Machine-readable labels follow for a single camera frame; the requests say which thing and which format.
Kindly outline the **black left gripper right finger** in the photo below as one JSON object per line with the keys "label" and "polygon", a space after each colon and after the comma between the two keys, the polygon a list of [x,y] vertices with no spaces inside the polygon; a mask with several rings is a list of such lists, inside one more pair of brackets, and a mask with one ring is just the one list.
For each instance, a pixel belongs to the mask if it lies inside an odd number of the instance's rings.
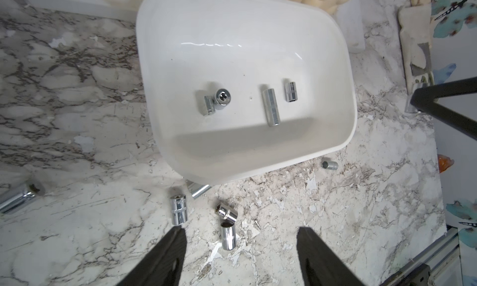
{"label": "black left gripper right finger", "polygon": [[361,286],[363,284],[312,228],[299,228],[297,251],[306,286]]}

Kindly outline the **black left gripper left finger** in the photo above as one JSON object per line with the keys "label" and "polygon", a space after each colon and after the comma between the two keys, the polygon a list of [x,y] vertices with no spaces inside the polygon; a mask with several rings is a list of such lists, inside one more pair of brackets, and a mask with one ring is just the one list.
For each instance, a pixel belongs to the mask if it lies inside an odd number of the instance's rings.
{"label": "black left gripper left finger", "polygon": [[177,286],[186,254],[186,231],[174,226],[118,284],[120,286]]}

